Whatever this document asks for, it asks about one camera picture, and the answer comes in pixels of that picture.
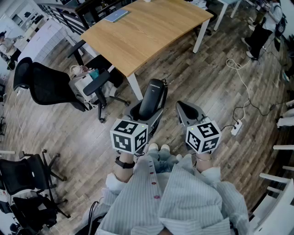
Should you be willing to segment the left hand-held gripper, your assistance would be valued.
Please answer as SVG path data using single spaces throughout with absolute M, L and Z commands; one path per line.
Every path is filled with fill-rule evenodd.
M 130 154 L 138 153 L 149 141 L 151 126 L 155 126 L 161 119 L 163 108 L 159 108 L 147 121 L 141 120 L 141 101 L 130 103 L 125 109 L 125 115 L 130 120 L 116 119 L 111 130 L 110 137 L 112 147 L 118 151 Z

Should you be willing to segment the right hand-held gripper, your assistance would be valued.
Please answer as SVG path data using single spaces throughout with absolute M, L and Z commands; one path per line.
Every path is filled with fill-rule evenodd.
M 180 123 L 184 126 L 187 149 L 198 154 L 212 153 L 220 144 L 222 137 L 216 121 L 192 123 L 191 119 L 204 118 L 204 112 L 199 106 L 186 101 L 177 101 L 175 107 Z

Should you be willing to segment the person's left forearm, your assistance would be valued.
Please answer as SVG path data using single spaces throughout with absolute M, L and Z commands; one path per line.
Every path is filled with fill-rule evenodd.
M 130 153 L 122 152 L 119 156 L 119 160 L 122 163 L 132 164 L 134 163 L 134 156 Z M 115 164 L 114 174 L 116 178 L 121 181 L 127 183 L 129 179 L 132 177 L 134 172 L 134 168 L 123 168 L 122 166 Z

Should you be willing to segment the person's right forearm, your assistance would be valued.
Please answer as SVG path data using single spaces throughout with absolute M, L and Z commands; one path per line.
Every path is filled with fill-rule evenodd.
M 196 154 L 196 169 L 200 173 L 211 167 L 213 167 L 213 163 L 209 153 Z

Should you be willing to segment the white desk telephone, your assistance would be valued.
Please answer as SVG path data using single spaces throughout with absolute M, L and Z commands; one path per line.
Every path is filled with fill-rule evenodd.
M 83 92 L 83 89 L 92 81 L 93 79 L 89 75 L 89 71 L 87 71 L 80 75 L 74 76 L 73 79 L 71 79 L 69 82 L 69 86 L 74 92 L 76 98 L 86 106 L 87 110 L 98 107 L 98 105 L 95 104 L 95 102 L 98 101 L 97 95 L 95 93 L 91 95 L 85 95 Z M 117 88 L 110 81 L 107 81 L 102 86 L 102 93 L 106 98 L 114 96 L 116 92 Z

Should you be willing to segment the black mesh office chair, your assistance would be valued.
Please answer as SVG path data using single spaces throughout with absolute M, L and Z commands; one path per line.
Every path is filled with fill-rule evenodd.
M 111 74 L 105 69 L 99 74 L 100 76 L 87 85 L 83 92 L 85 95 L 93 93 L 97 95 L 98 101 L 95 104 L 98 105 L 98 119 L 101 123 L 104 123 L 105 119 L 101 117 L 101 112 L 106 107 L 107 102 L 102 93 L 102 86 L 110 81 Z M 16 67 L 13 89 L 29 89 L 32 99 L 39 105 L 70 103 L 81 112 L 88 111 L 70 88 L 70 80 L 67 73 L 48 68 L 38 62 L 33 62 L 29 57 L 25 57 Z

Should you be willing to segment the blue jeans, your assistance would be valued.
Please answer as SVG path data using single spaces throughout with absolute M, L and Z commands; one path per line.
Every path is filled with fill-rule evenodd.
M 173 166 L 179 162 L 167 149 L 152 149 L 147 155 L 153 159 L 156 173 L 171 173 Z

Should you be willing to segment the white power strip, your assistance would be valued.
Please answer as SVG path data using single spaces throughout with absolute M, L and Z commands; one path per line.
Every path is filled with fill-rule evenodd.
M 236 136 L 238 134 L 239 130 L 241 129 L 242 125 L 243 125 L 242 121 L 240 119 L 238 119 L 231 130 L 231 134 L 233 136 Z

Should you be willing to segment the black wristwatch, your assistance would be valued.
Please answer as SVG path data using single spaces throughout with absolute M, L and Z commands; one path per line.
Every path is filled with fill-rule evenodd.
M 135 166 L 134 161 L 133 161 L 133 163 L 122 162 L 122 161 L 120 161 L 120 157 L 116 157 L 115 163 L 123 169 L 131 169 Z

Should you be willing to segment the pink white pouch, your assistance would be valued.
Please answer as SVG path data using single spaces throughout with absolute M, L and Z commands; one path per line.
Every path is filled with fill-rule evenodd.
M 72 65 L 70 67 L 70 73 L 73 75 L 80 75 L 82 73 L 85 73 L 89 71 L 88 67 L 83 66 L 83 65 Z

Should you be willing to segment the striped light shirt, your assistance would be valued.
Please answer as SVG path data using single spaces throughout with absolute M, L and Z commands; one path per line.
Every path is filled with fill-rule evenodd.
M 139 158 L 127 183 L 110 173 L 94 211 L 99 225 L 94 235 L 252 235 L 248 210 L 233 184 L 221 181 L 219 167 L 203 172 L 192 168 L 186 155 L 171 173 L 156 173 L 153 159 Z

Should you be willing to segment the blue-grey laptop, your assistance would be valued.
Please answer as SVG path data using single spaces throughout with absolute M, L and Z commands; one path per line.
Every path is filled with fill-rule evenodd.
M 116 22 L 119 19 L 121 19 L 124 16 L 126 16 L 127 14 L 129 14 L 129 11 L 124 10 L 124 9 L 119 9 L 119 10 L 111 13 L 110 15 L 106 16 L 104 18 L 104 20 L 109 21 L 109 22 Z

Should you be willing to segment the light blue table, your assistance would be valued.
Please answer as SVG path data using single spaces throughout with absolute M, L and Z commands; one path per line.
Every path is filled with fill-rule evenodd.
M 242 0 L 218 0 L 218 1 L 223 4 L 223 7 L 222 7 L 222 10 L 221 10 L 218 18 L 217 18 L 217 22 L 214 26 L 214 31 L 217 31 L 217 29 L 223 19 L 223 16 L 226 12 L 227 7 L 229 5 L 235 4 L 235 7 L 233 8 L 233 11 L 230 16 L 230 18 L 233 18 Z

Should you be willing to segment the white crumpled clothing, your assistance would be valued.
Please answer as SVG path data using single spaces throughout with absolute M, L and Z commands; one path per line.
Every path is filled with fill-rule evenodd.
M 190 3 L 197 6 L 197 7 L 199 7 L 199 8 L 201 8 L 201 9 L 203 9 L 203 10 L 208 9 L 207 6 L 206 6 L 206 4 L 207 4 L 206 0 L 192 0 Z

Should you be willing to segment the black metal railing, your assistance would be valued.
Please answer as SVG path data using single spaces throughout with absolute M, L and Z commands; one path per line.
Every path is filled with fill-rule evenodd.
M 65 5 L 40 3 L 38 6 L 72 32 L 81 35 L 103 18 L 133 1 L 135 0 L 68 0 Z

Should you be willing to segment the white slatted furniture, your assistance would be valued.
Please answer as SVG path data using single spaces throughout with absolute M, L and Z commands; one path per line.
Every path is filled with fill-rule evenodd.
M 277 175 L 260 173 L 266 193 L 253 208 L 250 229 L 253 235 L 294 235 L 294 145 L 275 145 L 278 156 L 286 155 Z

